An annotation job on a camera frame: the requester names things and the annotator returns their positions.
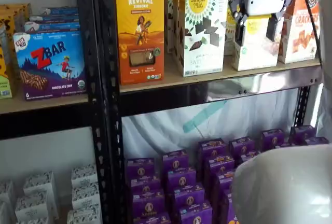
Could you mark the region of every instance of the cracker box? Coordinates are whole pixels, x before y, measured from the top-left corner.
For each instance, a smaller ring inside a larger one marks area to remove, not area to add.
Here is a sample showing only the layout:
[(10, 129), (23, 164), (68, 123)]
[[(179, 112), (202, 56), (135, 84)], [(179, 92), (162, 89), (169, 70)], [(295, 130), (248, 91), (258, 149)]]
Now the cracker box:
[(78, 29), (14, 35), (26, 100), (86, 91), (85, 64)]
[(223, 70), (228, 0), (179, 0), (178, 68), (183, 76)]
[(95, 164), (89, 164), (72, 169), (73, 188), (87, 186), (92, 183), (98, 183)]
[(234, 159), (255, 150), (255, 141), (251, 137), (242, 137), (229, 142), (229, 152)]
[(59, 218), (59, 201), (56, 191), (53, 172), (45, 172), (28, 177), (25, 180), (23, 191), (28, 195), (36, 191), (47, 192), (47, 204), (50, 206), (52, 215), (55, 219)]
[(160, 178), (157, 175), (141, 176), (130, 181), (130, 189), (133, 193), (142, 193), (160, 188)]
[(165, 211), (165, 195), (162, 189), (134, 194), (132, 215), (134, 220), (141, 220)]
[(277, 145), (285, 142), (285, 133), (281, 129), (272, 129), (262, 131), (261, 133), (261, 150), (267, 151), (273, 149)]
[(161, 80), (163, 0), (116, 0), (121, 84)]
[(127, 179), (155, 174), (154, 158), (132, 158), (127, 160)]
[(52, 210), (47, 204), (47, 197), (46, 191), (36, 191), (18, 198), (15, 209), (17, 221), (52, 218)]
[(289, 142), (301, 145), (304, 139), (316, 137), (316, 128), (311, 125), (303, 125), (301, 127), (291, 127), (289, 134)]
[[(319, 0), (308, 1), (319, 37)], [(317, 45), (305, 0), (292, 0), (284, 18), (279, 60), (290, 63), (314, 59)]]
[(74, 210), (96, 204), (100, 205), (98, 183), (77, 187), (72, 190), (72, 205)]
[(208, 201), (179, 210), (181, 224), (211, 224), (212, 208)]

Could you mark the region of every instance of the small purple box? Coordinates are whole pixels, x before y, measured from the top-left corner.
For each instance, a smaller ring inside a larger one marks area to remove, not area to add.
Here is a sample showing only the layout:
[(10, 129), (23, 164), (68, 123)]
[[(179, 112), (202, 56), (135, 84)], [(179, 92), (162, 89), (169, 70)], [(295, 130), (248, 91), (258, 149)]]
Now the small purple box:
[(229, 152), (234, 159), (255, 150), (255, 141), (251, 137), (242, 137), (229, 142)]
[(132, 158), (127, 160), (127, 179), (155, 174), (154, 158)]
[(165, 195), (162, 189), (134, 194), (132, 214), (134, 220), (144, 219), (165, 211)]
[(209, 201), (179, 210), (181, 224), (211, 224), (212, 208)]
[(201, 141), (198, 143), (198, 163), (197, 163), (197, 178), (203, 181), (204, 176), (204, 159), (216, 156), (226, 155), (228, 152), (227, 145), (221, 139), (214, 139), (210, 141)]
[(130, 188), (132, 193), (142, 193), (150, 190), (160, 189), (160, 178), (154, 176), (141, 176), (131, 179)]
[(301, 127), (291, 127), (289, 134), (289, 142), (301, 145), (304, 139), (316, 137), (316, 128), (311, 125), (303, 125)]
[(272, 129), (261, 132), (261, 150), (272, 150), (276, 145), (285, 142), (285, 133), (281, 129)]

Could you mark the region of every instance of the cardboard box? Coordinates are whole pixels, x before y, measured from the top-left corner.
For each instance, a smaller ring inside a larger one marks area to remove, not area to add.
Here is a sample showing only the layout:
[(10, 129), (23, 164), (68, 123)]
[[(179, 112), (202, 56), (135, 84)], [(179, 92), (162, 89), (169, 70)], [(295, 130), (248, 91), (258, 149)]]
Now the cardboard box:
[(121, 84), (161, 80), (163, 0), (116, 0)]
[(95, 164), (89, 164), (72, 169), (73, 188), (87, 186), (92, 183), (98, 183)]
[(179, 0), (178, 68), (183, 76), (221, 72), (228, 0)]
[(59, 201), (53, 172), (45, 172), (28, 177), (24, 182), (23, 191), (26, 195), (36, 191), (46, 191), (47, 204), (51, 208), (52, 216), (55, 219), (59, 219)]
[[(308, 1), (319, 37), (319, 0)], [(284, 18), (279, 60), (290, 63), (314, 59), (317, 45), (305, 0), (292, 0)]]
[(15, 209), (17, 221), (52, 218), (52, 210), (47, 204), (49, 202), (47, 198), (46, 191), (37, 191), (18, 198)]
[(91, 205), (100, 205), (98, 183), (92, 183), (87, 186), (73, 188), (72, 205), (73, 210), (89, 207)]
[(16, 33), (13, 38), (26, 100), (86, 91), (84, 56), (78, 29)]

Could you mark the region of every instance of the small white box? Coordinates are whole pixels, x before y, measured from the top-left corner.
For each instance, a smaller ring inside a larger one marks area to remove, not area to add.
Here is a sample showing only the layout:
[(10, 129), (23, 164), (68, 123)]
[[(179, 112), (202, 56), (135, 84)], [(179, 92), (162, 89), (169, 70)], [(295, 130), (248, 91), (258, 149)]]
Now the small white box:
[(101, 224), (100, 206), (98, 204), (68, 213), (67, 224)]
[(15, 216), (15, 205), (16, 205), (16, 194), (14, 191), (14, 185), (12, 181), (0, 182), (0, 201), (7, 204), (7, 209), (9, 211), (10, 219), (12, 222), (16, 222)]
[(97, 182), (98, 182), (98, 177), (97, 177), (95, 164), (76, 167), (72, 170), (73, 188), (82, 187)]
[(96, 204), (99, 204), (100, 206), (98, 183), (92, 183), (88, 186), (74, 188), (72, 191), (72, 204), (73, 210)]
[(15, 209), (17, 221), (28, 221), (52, 216), (51, 209), (47, 204), (47, 198), (47, 191), (38, 191), (18, 198)]
[(58, 197), (53, 172), (45, 172), (28, 177), (25, 180), (23, 190), (27, 195), (36, 191), (46, 190), (52, 216), (55, 219), (59, 219)]

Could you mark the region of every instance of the snack box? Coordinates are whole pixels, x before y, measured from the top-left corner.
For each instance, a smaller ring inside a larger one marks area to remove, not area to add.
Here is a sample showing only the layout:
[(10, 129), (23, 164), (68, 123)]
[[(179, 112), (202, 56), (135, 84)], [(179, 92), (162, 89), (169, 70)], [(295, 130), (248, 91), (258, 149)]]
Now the snack box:
[[(319, 0), (308, 1), (319, 38)], [(314, 59), (317, 45), (305, 0), (292, 0), (284, 18), (279, 61), (290, 63)]]
[(92, 183), (87, 186), (73, 188), (72, 190), (72, 205), (73, 210), (91, 205), (100, 205), (99, 187), (98, 183)]
[(205, 158), (216, 155), (225, 155), (228, 153), (228, 148), (225, 142), (221, 138), (218, 138), (214, 140), (199, 142), (197, 153), (198, 153), (197, 178), (198, 180), (203, 181)]
[(133, 219), (141, 220), (165, 211), (165, 195), (162, 189), (134, 194), (132, 198)]
[(95, 164), (89, 164), (72, 169), (73, 188), (87, 186), (92, 183), (98, 183)]
[(153, 176), (155, 174), (154, 158), (127, 159), (127, 179), (131, 180), (140, 176)]
[(12, 98), (16, 91), (16, 77), (6, 34), (6, 27), (0, 23), (0, 99)]
[(179, 0), (177, 66), (183, 76), (221, 72), (228, 0)]
[(122, 85), (163, 79), (163, 0), (116, 0)]
[(261, 150), (267, 151), (275, 146), (280, 146), (285, 142), (285, 133), (281, 129), (272, 129), (262, 131), (261, 133)]
[(242, 137), (229, 142), (229, 152), (234, 159), (255, 150), (255, 141), (251, 137)]
[(130, 180), (130, 189), (133, 193), (142, 193), (160, 188), (160, 178), (157, 175), (141, 176)]
[(211, 224), (212, 208), (208, 201), (179, 210), (181, 224)]
[(311, 125), (303, 125), (301, 127), (291, 127), (289, 134), (289, 142), (301, 145), (304, 139), (316, 137), (316, 128)]
[(16, 33), (13, 39), (26, 100), (86, 91), (84, 56), (78, 29)]
[(36, 191), (29, 195), (18, 198), (15, 208), (17, 221), (29, 221), (34, 219), (52, 219), (51, 206), (47, 203), (46, 191)]
[(24, 25), (25, 32), (43, 31), (43, 30), (58, 30), (58, 29), (79, 29), (80, 25), (78, 20), (65, 20), (65, 21), (29, 21)]

